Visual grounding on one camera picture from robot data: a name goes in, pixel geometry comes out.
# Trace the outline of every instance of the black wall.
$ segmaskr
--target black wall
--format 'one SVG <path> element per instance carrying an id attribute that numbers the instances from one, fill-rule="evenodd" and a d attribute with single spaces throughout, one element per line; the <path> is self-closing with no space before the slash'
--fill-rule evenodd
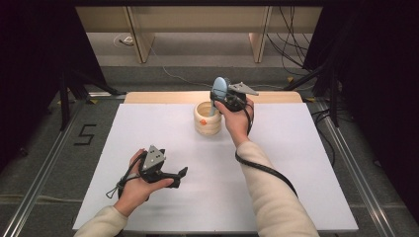
<path id="1" fill-rule="evenodd" d="M 343 93 L 376 157 L 419 223 L 419 4 L 369 1 Z"/>

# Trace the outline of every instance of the cup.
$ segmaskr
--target cup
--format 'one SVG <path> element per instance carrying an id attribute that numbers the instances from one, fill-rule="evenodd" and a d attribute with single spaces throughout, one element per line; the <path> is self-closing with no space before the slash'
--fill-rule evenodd
<path id="1" fill-rule="evenodd" d="M 211 116 L 210 111 L 211 102 L 202 102 L 195 106 L 195 130 L 202 135 L 214 135 L 221 130 L 221 114 L 215 110 L 214 115 Z"/>

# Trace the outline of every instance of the white board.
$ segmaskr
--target white board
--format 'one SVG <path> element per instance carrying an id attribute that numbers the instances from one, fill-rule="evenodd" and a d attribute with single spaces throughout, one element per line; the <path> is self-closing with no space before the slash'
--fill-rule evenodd
<path id="1" fill-rule="evenodd" d="M 305 104 L 257 104 L 250 139 L 295 187 L 319 231 L 355 231 L 345 200 Z M 255 233 L 250 196 L 224 126 L 203 136 L 195 131 L 192 104 L 120 105 L 74 229 L 105 205 L 126 172 L 129 158 L 151 144 L 166 149 L 162 168 L 189 167 L 179 189 L 164 189 L 129 218 L 126 231 L 141 233 Z"/>

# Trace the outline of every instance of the sleeve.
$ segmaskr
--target sleeve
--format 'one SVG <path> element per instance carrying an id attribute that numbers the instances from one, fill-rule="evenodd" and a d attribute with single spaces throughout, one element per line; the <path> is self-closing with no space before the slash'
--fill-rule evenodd
<path id="1" fill-rule="evenodd" d="M 116 236 L 126 227 L 127 218 L 109 205 L 100 210 L 95 217 L 86 222 L 74 236 Z"/>
<path id="2" fill-rule="evenodd" d="M 275 169 L 262 149 L 251 141 L 240 144 L 237 154 Z M 318 236 L 304 207 L 285 182 L 246 165 L 241 165 L 241 169 L 252 198 L 259 236 Z"/>

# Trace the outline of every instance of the cabinet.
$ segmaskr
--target cabinet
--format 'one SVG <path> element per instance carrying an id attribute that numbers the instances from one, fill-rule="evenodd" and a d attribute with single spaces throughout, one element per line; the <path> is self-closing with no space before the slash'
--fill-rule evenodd
<path id="1" fill-rule="evenodd" d="M 130 32 L 138 62 L 147 61 L 155 33 L 249 33 L 255 62 L 261 62 L 265 34 L 287 33 L 291 7 L 77 7 L 86 32 Z M 314 33 L 321 7 L 295 7 L 296 34 Z"/>

